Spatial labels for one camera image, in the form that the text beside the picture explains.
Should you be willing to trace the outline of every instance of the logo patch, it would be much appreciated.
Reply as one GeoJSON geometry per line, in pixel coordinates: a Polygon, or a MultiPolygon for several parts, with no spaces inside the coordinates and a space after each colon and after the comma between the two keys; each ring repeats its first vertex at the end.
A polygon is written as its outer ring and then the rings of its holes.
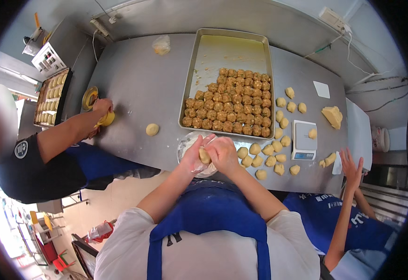
{"type": "Polygon", "coordinates": [[[26,153],[28,152],[28,142],[22,141],[17,146],[14,148],[14,154],[18,159],[23,159],[26,156],[26,153]]]}

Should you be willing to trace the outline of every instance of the person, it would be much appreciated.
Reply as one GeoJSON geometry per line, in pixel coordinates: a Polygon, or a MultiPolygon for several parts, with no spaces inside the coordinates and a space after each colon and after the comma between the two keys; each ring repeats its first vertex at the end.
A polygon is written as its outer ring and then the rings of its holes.
{"type": "MultiPolygon", "coordinates": [[[[3,152],[1,139],[10,132],[3,129],[6,120],[0,118],[1,189],[19,202],[40,203],[61,199],[82,188],[104,190],[114,177],[123,178],[148,168],[81,142],[99,131],[94,126],[112,110],[110,99],[97,99],[92,111],[14,142],[10,153],[3,152]]],[[[150,168],[143,174],[153,176],[159,172],[150,168]]]]}
{"type": "Polygon", "coordinates": [[[199,136],[169,177],[118,217],[94,279],[319,279],[300,215],[240,166],[229,137],[214,137],[199,136]],[[194,180],[201,146],[233,184],[194,180]]]}
{"type": "Polygon", "coordinates": [[[372,279],[392,249],[398,227],[382,223],[359,189],[363,158],[355,165],[341,150],[344,199],[330,194],[290,193],[283,201],[302,216],[305,231],[330,275],[337,280],[372,279]],[[353,198],[359,207],[353,207],[353,198]]]}

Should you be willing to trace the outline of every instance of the wire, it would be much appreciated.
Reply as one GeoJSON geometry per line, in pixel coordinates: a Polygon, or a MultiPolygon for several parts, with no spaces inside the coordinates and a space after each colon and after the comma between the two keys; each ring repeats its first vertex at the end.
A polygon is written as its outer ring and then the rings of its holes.
{"type": "Polygon", "coordinates": [[[319,50],[317,50],[317,51],[315,51],[315,52],[313,52],[313,53],[310,53],[310,54],[304,56],[303,58],[307,58],[307,57],[309,57],[309,56],[312,56],[313,54],[319,53],[320,51],[324,50],[325,48],[330,47],[336,40],[338,40],[338,39],[341,38],[342,36],[344,36],[344,34],[341,34],[340,36],[336,37],[333,41],[331,41],[331,42],[329,42],[327,45],[325,45],[325,47],[322,47],[322,48],[320,48],[319,50]]]}
{"type": "Polygon", "coordinates": [[[388,73],[388,72],[391,72],[392,70],[395,69],[395,66],[394,66],[391,70],[385,71],[385,72],[383,72],[383,73],[368,73],[368,72],[362,70],[361,68],[359,68],[358,66],[356,66],[355,64],[353,64],[353,62],[350,61],[350,59],[349,59],[349,57],[350,57],[350,44],[352,43],[352,39],[353,39],[353,38],[352,38],[352,33],[351,33],[351,32],[348,32],[348,33],[349,33],[349,35],[350,35],[350,40],[349,40],[349,44],[347,45],[347,61],[349,61],[350,64],[352,64],[353,66],[355,66],[355,67],[358,68],[359,70],[363,71],[363,73],[365,73],[365,74],[367,74],[367,75],[370,75],[370,76],[383,75],[383,74],[386,74],[386,73],[388,73]]]}
{"type": "Polygon", "coordinates": [[[365,113],[369,113],[369,112],[373,112],[373,111],[380,110],[381,108],[385,107],[387,104],[389,104],[389,103],[391,103],[391,102],[394,102],[394,101],[396,101],[396,100],[402,99],[403,97],[405,97],[405,96],[407,96],[407,95],[408,95],[408,92],[405,93],[404,95],[402,95],[401,97],[398,97],[398,98],[394,98],[394,99],[392,99],[392,100],[389,100],[388,102],[384,103],[383,105],[381,105],[381,106],[378,107],[377,109],[373,109],[373,110],[369,110],[369,111],[364,111],[364,112],[365,112],[365,113]]]}
{"type": "Polygon", "coordinates": [[[383,88],[379,88],[379,89],[376,89],[376,90],[368,90],[368,91],[348,91],[348,92],[346,92],[346,95],[360,94],[360,93],[372,92],[372,91],[384,91],[384,90],[389,90],[390,91],[390,90],[393,90],[393,89],[396,89],[396,88],[399,88],[399,87],[406,87],[406,86],[408,86],[408,84],[395,86],[395,87],[383,87],[383,88]]]}
{"type": "Polygon", "coordinates": [[[95,51],[95,34],[98,32],[98,29],[95,30],[95,32],[93,33],[93,38],[92,38],[92,48],[93,48],[93,53],[95,54],[95,60],[98,63],[98,59],[96,58],[96,51],[95,51]]]}
{"type": "Polygon", "coordinates": [[[103,12],[105,14],[107,14],[107,16],[110,18],[111,16],[108,13],[106,13],[106,11],[103,9],[103,7],[100,5],[100,3],[98,3],[98,1],[96,1],[96,0],[95,0],[95,2],[100,6],[100,8],[103,10],[103,12]]]}

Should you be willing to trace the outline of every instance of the baking tray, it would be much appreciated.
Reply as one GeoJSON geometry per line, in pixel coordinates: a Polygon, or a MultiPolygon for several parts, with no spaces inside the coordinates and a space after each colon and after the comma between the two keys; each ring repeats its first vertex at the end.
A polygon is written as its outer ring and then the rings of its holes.
{"type": "Polygon", "coordinates": [[[54,74],[53,76],[49,77],[47,80],[45,80],[42,83],[42,87],[41,90],[39,92],[39,97],[38,97],[38,101],[36,104],[36,111],[34,112],[34,118],[33,118],[33,124],[35,126],[40,126],[40,127],[53,127],[55,125],[58,125],[61,123],[61,115],[62,115],[62,109],[64,108],[64,103],[65,103],[65,98],[67,96],[67,91],[68,91],[68,86],[70,85],[70,81],[72,80],[72,76],[73,76],[73,72],[70,70],[70,68],[66,68],[56,74],[54,74]],[[67,78],[65,79],[65,82],[62,86],[62,91],[61,91],[61,96],[57,97],[57,98],[47,98],[46,94],[48,93],[49,88],[49,83],[55,79],[55,78],[59,78],[59,76],[64,76],[65,74],[67,74],[67,78]],[[39,111],[39,105],[42,102],[46,102],[46,101],[59,101],[58,104],[58,108],[54,111],[51,110],[43,110],[43,111],[39,111]],[[46,122],[37,122],[36,118],[37,115],[39,113],[47,113],[47,114],[51,114],[54,115],[56,113],[56,120],[54,125],[50,125],[46,122]]]}
{"type": "Polygon", "coordinates": [[[180,127],[188,130],[212,131],[217,134],[272,140],[275,135],[276,121],[276,99],[274,93],[273,64],[271,53],[269,52],[268,38],[248,32],[201,28],[196,32],[178,124],[180,127]],[[185,100],[187,98],[194,98],[196,91],[206,92],[206,85],[213,82],[216,83],[219,69],[222,67],[235,70],[252,70],[253,72],[267,73],[269,75],[271,78],[271,89],[269,90],[271,92],[271,126],[269,127],[271,133],[269,137],[196,129],[182,125],[182,118],[185,116],[184,110],[186,109],[185,100]]]}

